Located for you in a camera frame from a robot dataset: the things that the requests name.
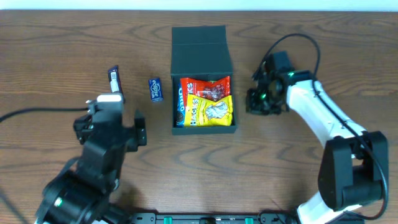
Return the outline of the blue Eclipse mints tin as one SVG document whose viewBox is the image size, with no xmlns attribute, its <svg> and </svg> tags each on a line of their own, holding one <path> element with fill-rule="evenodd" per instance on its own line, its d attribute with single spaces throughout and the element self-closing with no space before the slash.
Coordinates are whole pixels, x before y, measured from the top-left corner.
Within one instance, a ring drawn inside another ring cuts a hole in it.
<svg viewBox="0 0 398 224">
<path fill-rule="evenodd" d="M 163 101 L 164 95 L 162 93 L 162 85 L 160 78 L 153 78 L 148 80 L 150 99 L 152 102 Z"/>
</svg>

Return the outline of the blue Oreo cookie pack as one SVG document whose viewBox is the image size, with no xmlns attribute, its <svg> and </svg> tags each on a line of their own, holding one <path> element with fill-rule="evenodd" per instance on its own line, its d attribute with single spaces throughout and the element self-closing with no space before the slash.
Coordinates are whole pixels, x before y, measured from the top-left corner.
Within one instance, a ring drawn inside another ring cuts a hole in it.
<svg viewBox="0 0 398 224">
<path fill-rule="evenodd" d="M 181 83 L 178 84 L 177 115 L 175 123 L 179 128 L 184 127 L 185 123 L 185 103 L 183 100 L 183 89 Z"/>
</svg>

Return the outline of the red Hacks candy bag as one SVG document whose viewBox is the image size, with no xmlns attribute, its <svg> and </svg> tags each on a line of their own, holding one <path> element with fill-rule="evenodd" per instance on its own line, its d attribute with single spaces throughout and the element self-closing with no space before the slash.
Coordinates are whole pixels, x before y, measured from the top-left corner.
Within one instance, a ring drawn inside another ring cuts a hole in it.
<svg viewBox="0 0 398 224">
<path fill-rule="evenodd" d="M 207 100 L 218 101 L 231 94 L 230 76 L 217 81 L 203 81 L 193 78 L 181 78 L 182 96 L 184 105 L 187 105 L 189 94 L 196 95 Z"/>
</svg>

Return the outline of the yellow Hacks candy bag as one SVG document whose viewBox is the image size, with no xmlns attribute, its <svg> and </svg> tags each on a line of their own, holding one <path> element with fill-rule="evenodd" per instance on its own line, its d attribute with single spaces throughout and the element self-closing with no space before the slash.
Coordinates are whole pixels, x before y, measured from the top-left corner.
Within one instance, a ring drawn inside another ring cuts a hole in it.
<svg viewBox="0 0 398 224">
<path fill-rule="evenodd" d="M 233 120 L 231 95 L 219 101 L 211 101 L 188 94 L 185 107 L 185 127 L 230 126 Z"/>
</svg>

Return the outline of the dark green box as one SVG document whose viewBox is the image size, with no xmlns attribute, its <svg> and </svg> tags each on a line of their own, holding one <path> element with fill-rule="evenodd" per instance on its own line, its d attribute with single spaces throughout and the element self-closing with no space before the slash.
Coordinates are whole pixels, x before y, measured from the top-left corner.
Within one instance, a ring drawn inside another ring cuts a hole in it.
<svg viewBox="0 0 398 224">
<path fill-rule="evenodd" d="M 181 78 L 217 81 L 233 77 L 225 26 L 173 27 L 170 77 L 172 82 L 173 135 L 233 134 L 237 127 L 236 112 L 229 126 L 178 127 L 178 84 Z"/>
</svg>

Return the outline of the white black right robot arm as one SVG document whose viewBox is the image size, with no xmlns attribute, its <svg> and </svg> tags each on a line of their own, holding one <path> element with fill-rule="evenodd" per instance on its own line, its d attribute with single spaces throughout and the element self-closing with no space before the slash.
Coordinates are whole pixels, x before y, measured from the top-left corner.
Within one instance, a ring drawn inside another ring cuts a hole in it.
<svg viewBox="0 0 398 224">
<path fill-rule="evenodd" d="M 318 191 L 297 208 L 298 223 L 329 223 L 343 215 L 365 216 L 357 208 L 388 198 L 388 142 L 354 122 L 327 95 L 309 70 L 296 70 L 287 52 L 266 55 L 253 75 L 246 110 L 272 115 L 293 110 L 324 148 Z"/>
</svg>

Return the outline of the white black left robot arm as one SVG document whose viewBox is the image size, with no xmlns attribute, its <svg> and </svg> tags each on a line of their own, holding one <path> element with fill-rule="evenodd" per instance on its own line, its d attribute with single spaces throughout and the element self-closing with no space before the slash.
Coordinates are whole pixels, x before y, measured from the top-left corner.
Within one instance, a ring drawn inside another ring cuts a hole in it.
<svg viewBox="0 0 398 224">
<path fill-rule="evenodd" d="M 120 185 L 128 152 L 147 144 L 146 122 L 140 111 L 134 125 L 123 125 L 121 102 L 94 101 L 73 129 L 83 146 L 81 156 L 70 159 L 44 188 L 36 223 L 130 223 L 131 216 L 110 202 Z"/>
</svg>

